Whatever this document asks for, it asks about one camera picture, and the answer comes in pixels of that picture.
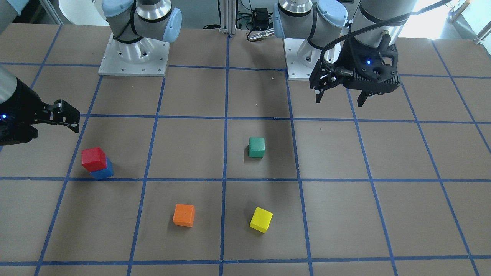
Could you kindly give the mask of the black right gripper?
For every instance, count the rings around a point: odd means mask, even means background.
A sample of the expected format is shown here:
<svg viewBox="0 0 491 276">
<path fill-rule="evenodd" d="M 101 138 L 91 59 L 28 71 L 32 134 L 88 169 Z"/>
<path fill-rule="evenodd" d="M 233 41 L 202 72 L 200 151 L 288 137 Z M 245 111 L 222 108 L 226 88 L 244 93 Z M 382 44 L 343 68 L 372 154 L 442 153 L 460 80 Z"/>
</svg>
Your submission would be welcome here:
<svg viewBox="0 0 491 276">
<path fill-rule="evenodd" d="M 28 143 L 38 138 L 38 129 L 32 127 L 32 124 L 39 118 L 42 123 L 62 125 L 79 133 L 79 110 L 62 99 L 48 105 L 23 81 L 18 78 L 16 81 L 13 95 L 0 105 L 1 146 Z"/>
</svg>

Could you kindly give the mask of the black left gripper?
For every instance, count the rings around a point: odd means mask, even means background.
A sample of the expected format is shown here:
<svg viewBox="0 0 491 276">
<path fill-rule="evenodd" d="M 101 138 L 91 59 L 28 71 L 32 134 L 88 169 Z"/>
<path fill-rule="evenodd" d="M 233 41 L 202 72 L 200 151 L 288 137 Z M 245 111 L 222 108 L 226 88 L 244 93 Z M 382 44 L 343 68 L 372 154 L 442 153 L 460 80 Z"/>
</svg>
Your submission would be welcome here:
<svg viewBox="0 0 491 276">
<path fill-rule="evenodd" d="M 390 44 L 391 39 L 391 35 L 384 34 L 379 45 L 371 47 L 351 37 L 343 44 L 334 64 L 317 61 L 309 77 L 309 87 L 316 91 L 316 103 L 321 102 L 326 90 L 339 84 L 361 90 L 357 98 L 360 108 L 371 94 L 391 93 L 398 89 L 398 51 L 395 44 Z"/>
</svg>

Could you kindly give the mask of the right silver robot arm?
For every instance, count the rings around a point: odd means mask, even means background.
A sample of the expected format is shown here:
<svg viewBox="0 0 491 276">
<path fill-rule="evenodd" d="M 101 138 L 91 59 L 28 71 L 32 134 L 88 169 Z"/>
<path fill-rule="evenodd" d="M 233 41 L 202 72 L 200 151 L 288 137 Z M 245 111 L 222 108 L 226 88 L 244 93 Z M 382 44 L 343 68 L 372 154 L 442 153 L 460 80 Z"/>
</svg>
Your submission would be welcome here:
<svg viewBox="0 0 491 276">
<path fill-rule="evenodd" d="M 113 39 L 126 62 L 142 62 L 129 47 L 147 46 L 149 39 L 174 42 L 182 26 L 182 12 L 170 0 L 104 0 L 102 9 Z M 74 133 L 80 129 L 80 112 L 64 100 L 53 104 L 22 80 L 1 68 L 1 145 L 28 143 L 38 137 L 35 124 L 66 126 Z"/>
</svg>

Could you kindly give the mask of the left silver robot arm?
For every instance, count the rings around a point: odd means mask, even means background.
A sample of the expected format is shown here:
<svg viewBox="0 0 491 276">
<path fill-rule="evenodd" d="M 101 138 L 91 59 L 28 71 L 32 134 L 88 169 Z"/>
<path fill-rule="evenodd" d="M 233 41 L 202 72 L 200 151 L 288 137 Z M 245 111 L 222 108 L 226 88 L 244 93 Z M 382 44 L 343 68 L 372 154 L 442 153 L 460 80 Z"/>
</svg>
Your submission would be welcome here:
<svg viewBox="0 0 491 276">
<path fill-rule="evenodd" d="M 319 103 L 328 89 L 344 86 L 359 90 L 363 106 L 374 95 L 400 87 L 395 42 L 413 11 L 415 0 L 362 0 L 346 35 L 346 7 L 337 0 L 280 0 L 272 19 L 274 34 L 282 39 L 304 39 L 320 51 L 311 59 L 309 87 Z"/>
</svg>

